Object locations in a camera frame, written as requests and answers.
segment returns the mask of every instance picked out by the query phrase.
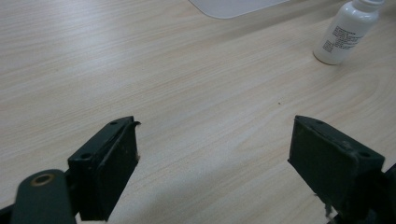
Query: bottle label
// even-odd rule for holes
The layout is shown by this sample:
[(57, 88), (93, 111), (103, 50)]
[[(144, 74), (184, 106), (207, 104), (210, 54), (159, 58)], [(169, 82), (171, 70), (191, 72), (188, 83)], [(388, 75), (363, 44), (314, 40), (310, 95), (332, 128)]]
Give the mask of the bottle label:
[(327, 40), (323, 45), (323, 48), (329, 53), (331, 53), (334, 48), (352, 49), (363, 37), (356, 33), (349, 32), (339, 26), (335, 27), (334, 31), (332, 31), (332, 35), (335, 37), (334, 41), (331, 42), (330, 40)]

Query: screw hole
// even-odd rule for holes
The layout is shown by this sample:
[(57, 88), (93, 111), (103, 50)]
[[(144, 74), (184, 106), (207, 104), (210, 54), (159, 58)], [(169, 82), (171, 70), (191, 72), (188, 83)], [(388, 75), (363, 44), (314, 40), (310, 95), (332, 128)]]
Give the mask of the screw hole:
[(370, 154), (368, 154), (367, 152), (360, 152), (359, 155), (363, 157), (370, 157)]
[(84, 153), (84, 154), (82, 154), (80, 157), (81, 157), (83, 160), (87, 160), (87, 159), (89, 159), (91, 156), (92, 156), (91, 153)]
[(53, 177), (55, 177), (55, 175), (53, 174), (40, 175), (32, 180), (31, 185), (33, 187), (40, 187), (46, 185), (52, 181)]

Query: white mat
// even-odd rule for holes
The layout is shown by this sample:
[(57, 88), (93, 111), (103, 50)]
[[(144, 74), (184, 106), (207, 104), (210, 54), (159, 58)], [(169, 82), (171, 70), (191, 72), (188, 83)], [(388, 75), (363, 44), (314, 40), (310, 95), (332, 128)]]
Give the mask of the white mat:
[(289, 0), (190, 0), (207, 16), (230, 19)]

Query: wooden table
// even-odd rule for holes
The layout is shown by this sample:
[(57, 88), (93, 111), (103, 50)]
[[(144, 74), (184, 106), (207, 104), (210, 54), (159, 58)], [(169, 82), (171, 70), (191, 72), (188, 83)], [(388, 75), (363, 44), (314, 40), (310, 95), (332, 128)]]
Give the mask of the wooden table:
[(287, 163), (295, 115), (396, 162), (396, 2), (341, 65), (312, 55), (345, 1), (231, 20), (187, 0), (4, 1), (0, 206), (133, 115), (141, 161), (109, 223), (326, 223)]

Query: white plastic bottle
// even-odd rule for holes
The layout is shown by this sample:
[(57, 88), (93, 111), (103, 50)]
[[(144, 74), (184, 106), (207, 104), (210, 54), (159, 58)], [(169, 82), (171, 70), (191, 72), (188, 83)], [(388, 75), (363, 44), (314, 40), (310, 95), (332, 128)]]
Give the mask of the white plastic bottle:
[(344, 4), (316, 45), (315, 57), (327, 64), (342, 62), (378, 20), (378, 9), (384, 2), (353, 0)]

